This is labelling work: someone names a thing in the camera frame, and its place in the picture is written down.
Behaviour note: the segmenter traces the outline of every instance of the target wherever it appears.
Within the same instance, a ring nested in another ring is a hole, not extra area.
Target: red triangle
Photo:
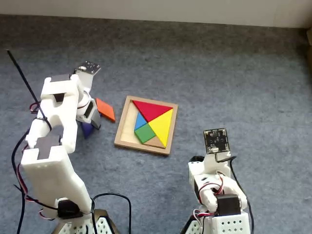
[[[143,101],[133,100],[132,102],[138,108],[138,110],[141,112],[147,122],[172,109],[172,107],[170,106],[161,106]]]

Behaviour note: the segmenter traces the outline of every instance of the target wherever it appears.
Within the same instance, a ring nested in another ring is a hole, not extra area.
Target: tangram puzzle
[[[128,96],[115,145],[168,155],[176,114],[176,104]]]

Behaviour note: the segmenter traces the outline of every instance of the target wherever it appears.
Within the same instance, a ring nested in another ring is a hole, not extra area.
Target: green square
[[[142,144],[156,136],[148,123],[136,129],[135,134]]]

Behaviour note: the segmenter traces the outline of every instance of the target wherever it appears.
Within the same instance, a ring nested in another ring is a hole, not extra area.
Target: gray carpet
[[[0,17],[0,232],[14,233],[20,193],[11,152],[30,126],[33,102],[4,49],[11,49],[37,96],[45,77],[85,59],[101,64],[93,97],[117,122],[84,140],[71,161],[90,195],[118,192],[133,205],[134,234],[177,234],[197,207],[187,162],[204,155],[202,131],[226,127],[256,234],[312,229],[312,82],[301,30],[199,23]],[[127,95],[179,104],[168,157],[114,147]],[[127,203],[102,198],[122,234]],[[39,206],[26,204],[22,233],[50,233]]]

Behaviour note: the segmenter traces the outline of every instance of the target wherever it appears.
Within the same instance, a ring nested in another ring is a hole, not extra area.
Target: white wall
[[[312,0],[1,0],[0,14],[312,26]]]

